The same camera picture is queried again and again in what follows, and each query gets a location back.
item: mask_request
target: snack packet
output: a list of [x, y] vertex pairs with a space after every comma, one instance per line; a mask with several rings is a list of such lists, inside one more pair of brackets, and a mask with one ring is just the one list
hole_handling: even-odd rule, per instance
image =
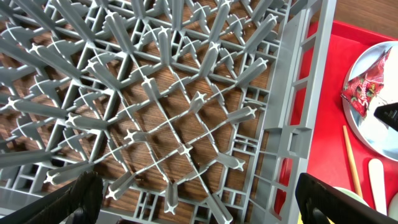
[[364, 118], [371, 100], [384, 86], [384, 64], [391, 49], [384, 52], [365, 72], [348, 81], [341, 96]]

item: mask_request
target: gray plastic dish rack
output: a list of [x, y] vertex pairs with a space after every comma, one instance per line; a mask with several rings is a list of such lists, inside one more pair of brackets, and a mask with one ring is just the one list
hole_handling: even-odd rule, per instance
[[[7, 23], [0, 37], [0, 52], [22, 64], [18, 68], [0, 67], [0, 83], [10, 92], [0, 93], [1, 116], [10, 110], [21, 112], [16, 120], [17, 128], [11, 131], [10, 137], [0, 142], [0, 179], [6, 181], [0, 189], [0, 215], [7, 215], [43, 197], [46, 194], [42, 192], [44, 182], [62, 184], [86, 170], [92, 170], [105, 158], [113, 157], [126, 173], [117, 180], [104, 178], [104, 189], [108, 190], [104, 191], [107, 192], [106, 197], [117, 200], [127, 189], [140, 191], [140, 196], [134, 212], [103, 207], [98, 223], [115, 223], [119, 218], [139, 223], [168, 223], [168, 220], [153, 217], [156, 202], [160, 197], [164, 197], [164, 212], [174, 213], [178, 202], [192, 205], [194, 209], [190, 223], [209, 223], [214, 215], [218, 223], [229, 223], [233, 219], [236, 223], [244, 223], [248, 219], [251, 223], [296, 224], [299, 208], [294, 198], [295, 185], [299, 174], [307, 169], [336, 1], [297, 0], [292, 3], [292, 0], [259, 0], [252, 8], [250, 0], [241, 0], [239, 3], [249, 15], [243, 18], [239, 18], [231, 10], [231, 5], [238, 1], [214, 0], [217, 5], [214, 8], [193, 0], [156, 0], [153, 5], [150, 2], [153, 1], [0, 1], [0, 20]], [[184, 10], [192, 13], [187, 21], [183, 21]], [[308, 37], [310, 19], [318, 11], [320, 13], [317, 32]], [[161, 14], [164, 14], [168, 21], [157, 19]], [[212, 14], [216, 16], [210, 29], [206, 18]], [[194, 22], [198, 22], [201, 32], [186, 28]], [[254, 24], [256, 31], [245, 41], [242, 38], [243, 29], [249, 24]], [[273, 30], [277, 24], [278, 32]], [[72, 26], [73, 30], [66, 29], [65, 25]], [[131, 36], [127, 33], [128, 29], [132, 29]], [[51, 32], [52, 43], [48, 46], [32, 44], [30, 40], [44, 32]], [[236, 36], [239, 44], [220, 38], [231, 34]], [[79, 41], [70, 42], [62, 37], [71, 37]], [[142, 48], [151, 42], [159, 49], [160, 57], [142, 51]], [[200, 63], [195, 52], [204, 45], [208, 45], [208, 50]], [[299, 79], [303, 54], [308, 50], [313, 50], [312, 65], [308, 76]], [[78, 63], [74, 64], [71, 55], [77, 52], [81, 52], [81, 56]], [[199, 68], [177, 62], [178, 58], [187, 53], [193, 55]], [[241, 65], [234, 64], [238, 55], [243, 56]], [[136, 57], [150, 60], [154, 65], [139, 66]], [[107, 67], [107, 63], [115, 59], [122, 61], [117, 77], [114, 77]], [[128, 61], [133, 61], [137, 68], [125, 77]], [[226, 65], [231, 77], [213, 73], [221, 64]], [[51, 79], [44, 69], [48, 66], [64, 74], [64, 78]], [[238, 73], [234, 72], [234, 66], [239, 66]], [[151, 78], [151, 75], [161, 68], [168, 68], [175, 77], [175, 82], [165, 91], [159, 91], [155, 79]], [[179, 78], [175, 69], [191, 73], [192, 76]], [[267, 87], [262, 89], [252, 86], [251, 81], [267, 69]], [[13, 82], [27, 75], [35, 75], [36, 83], [29, 87], [30, 93], [27, 96], [20, 96]], [[198, 91], [190, 98], [185, 88], [197, 79], [204, 79], [213, 95], [206, 96]], [[121, 90], [138, 81], [142, 82], [148, 100], [129, 105], [124, 100]], [[223, 82], [229, 87], [220, 90], [212, 82]], [[66, 83], [70, 84], [68, 91], [64, 97], [60, 97], [56, 89]], [[241, 98], [238, 109], [228, 111], [224, 94], [233, 88], [242, 91]], [[290, 125], [295, 94], [304, 88], [306, 94], [300, 123]], [[159, 99], [167, 97], [177, 89], [183, 92], [190, 107], [183, 113], [169, 118]], [[253, 93], [252, 97], [248, 97], [247, 92]], [[54, 106], [32, 101], [40, 95], [50, 98]], [[110, 100], [104, 115], [101, 116], [93, 101], [103, 95], [108, 95]], [[112, 116], [111, 112], [117, 99], [121, 100], [124, 109]], [[218, 101], [228, 119], [209, 129], [197, 113], [204, 104], [214, 99]], [[133, 114], [149, 103], [155, 103], [159, 107], [166, 121], [153, 130], [144, 132]], [[76, 114], [76, 110], [83, 105], [88, 106], [96, 118]], [[253, 119], [255, 111], [260, 111], [256, 137], [249, 138], [238, 134], [239, 123]], [[188, 113], [195, 114], [205, 132], [190, 142], [183, 142], [174, 130], [172, 121]], [[30, 114], [46, 118], [32, 121]], [[117, 146], [108, 131], [108, 126], [127, 117], [136, 127], [127, 130], [124, 137], [126, 143]], [[37, 129], [51, 122], [55, 122], [55, 125], [49, 141], [45, 144]], [[234, 127], [228, 150], [220, 152], [212, 132], [228, 123]], [[158, 158], [146, 136], [158, 131], [162, 126], [170, 127], [180, 147], [167, 156]], [[268, 132], [266, 150], [261, 151], [260, 145], [265, 132]], [[11, 152], [7, 144], [22, 136], [35, 141], [39, 150]], [[88, 136], [95, 137], [90, 154], [83, 150], [79, 141]], [[217, 157], [208, 164], [196, 166], [190, 157], [190, 150], [192, 144], [201, 138], [210, 140]], [[100, 157], [98, 150], [104, 140], [111, 152]], [[147, 146], [153, 163], [131, 172], [121, 156], [121, 151], [135, 142], [143, 142]], [[243, 145], [243, 148], [234, 147], [237, 143]], [[79, 152], [82, 162], [57, 154], [65, 146]], [[245, 163], [242, 159], [232, 156], [233, 151], [250, 156], [243, 190], [225, 187], [228, 169], [243, 170]], [[160, 163], [174, 154], [186, 157], [192, 165], [193, 172], [172, 182]], [[260, 154], [264, 156], [261, 171], [257, 175], [255, 170]], [[277, 181], [282, 160], [285, 158], [292, 161], [288, 185]], [[52, 165], [52, 159], [63, 161], [64, 166]], [[223, 171], [218, 191], [210, 192], [201, 175], [216, 162], [223, 164]], [[32, 166], [35, 166], [34, 173], [27, 175], [27, 170], [31, 172]], [[151, 167], [156, 167], [167, 183], [163, 191], [149, 190], [135, 184], [136, 175]], [[178, 196], [177, 186], [194, 178], [201, 180], [202, 187], [208, 194], [203, 201]], [[258, 179], [256, 192], [252, 192], [254, 179]], [[31, 184], [26, 188], [25, 183], [28, 180]], [[286, 192], [286, 200], [279, 214], [273, 209], [278, 189]], [[229, 194], [227, 202], [221, 201], [221, 195], [225, 193]], [[235, 204], [234, 199], [237, 196], [241, 199]], [[149, 197], [153, 198], [152, 203], [148, 202]], [[252, 210], [250, 217], [246, 217], [249, 204], [252, 205]], [[199, 208], [206, 209], [205, 215], [198, 214]], [[229, 208], [238, 211], [235, 217], [230, 214]]]

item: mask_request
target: red tray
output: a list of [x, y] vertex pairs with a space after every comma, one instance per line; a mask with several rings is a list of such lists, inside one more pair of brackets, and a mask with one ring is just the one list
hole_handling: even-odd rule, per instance
[[[309, 33], [316, 28], [317, 24], [311, 26]], [[339, 21], [333, 22], [307, 170], [309, 174], [331, 186], [354, 191], [342, 128], [343, 125], [348, 126], [340, 97], [344, 78], [352, 64], [366, 49], [390, 40], [395, 39]], [[304, 60], [302, 67], [309, 67], [305, 62]], [[368, 163], [372, 158], [378, 158], [384, 165], [388, 207], [392, 197], [398, 192], [398, 162], [367, 148], [351, 131], [349, 137], [365, 201], [374, 208]]]

